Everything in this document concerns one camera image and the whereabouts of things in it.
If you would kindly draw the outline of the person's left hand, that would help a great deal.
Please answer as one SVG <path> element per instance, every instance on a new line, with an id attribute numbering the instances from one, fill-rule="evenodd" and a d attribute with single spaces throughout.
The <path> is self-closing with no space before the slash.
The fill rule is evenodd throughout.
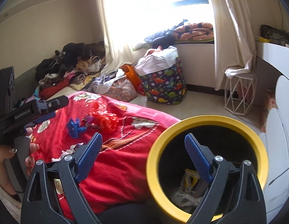
<path id="1" fill-rule="evenodd" d="M 35 143 L 31 143 L 29 146 L 29 156 L 25 159 L 26 171 L 27 174 L 30 175 L 32 169 L 35 165 L 35 159 L 32 156 L 39 149 L 39 145 Z M 16 191 L 12 186 L 12 183 L 8 177 L 4 161 L 5 159 L 10 159 L 14 157 L 15 152 L 6 145 L 0 145 L 0 186 L 3 190 L 5 190 L 9 195 L 13 196 L 16 195 Z"/>

